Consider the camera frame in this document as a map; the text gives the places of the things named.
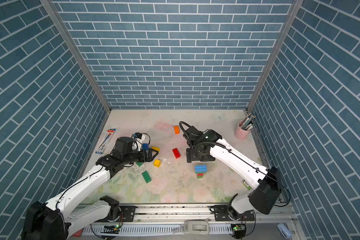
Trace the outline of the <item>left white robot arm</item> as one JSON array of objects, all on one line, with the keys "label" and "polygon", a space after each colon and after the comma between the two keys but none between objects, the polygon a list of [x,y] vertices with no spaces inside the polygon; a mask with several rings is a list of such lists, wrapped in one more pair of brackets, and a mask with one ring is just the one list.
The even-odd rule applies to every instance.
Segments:
[{"label": "left white robot arm", "polygon": [[121,223],[123,213],[119,201],[109,196],[75,212],[75,208],[94,190],[106,183],[126,166],[150,163],[159,151],[143,149],[139,138],[120,137],[111,153],[100,157],[79,180],[44,203],[36,201],[26,212],[21,234],[23,240],[66,240],[77,231],[98,221]]}]

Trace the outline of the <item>light blue long lego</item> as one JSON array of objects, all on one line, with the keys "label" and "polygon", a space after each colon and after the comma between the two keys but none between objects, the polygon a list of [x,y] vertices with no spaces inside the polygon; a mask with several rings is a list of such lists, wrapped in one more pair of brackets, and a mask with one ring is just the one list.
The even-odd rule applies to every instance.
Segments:
[{"label": "light blue long lego", "polygon": [[195,172],[207,172],[207,166],[206,165],[196,165]]}]

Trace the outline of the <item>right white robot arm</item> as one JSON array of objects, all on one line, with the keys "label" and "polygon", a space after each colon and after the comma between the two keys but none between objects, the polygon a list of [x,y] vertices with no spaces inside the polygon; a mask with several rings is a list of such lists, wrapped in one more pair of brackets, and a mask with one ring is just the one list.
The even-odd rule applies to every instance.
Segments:
[{"label": "right white robot arm", "polygon": [[282,174],[276,167],[260,165],[237,151],[214,130],[199,131],[180,121],[179,128],[187,141],[187,162],[213,162],[219,160],[240,175],[251,188],[247,194],[234,195],[226,205],[232,220],[244,213],[257,210],[268,215],[273,207],[282,208],[291,201],[290,190],[282,184]]}]

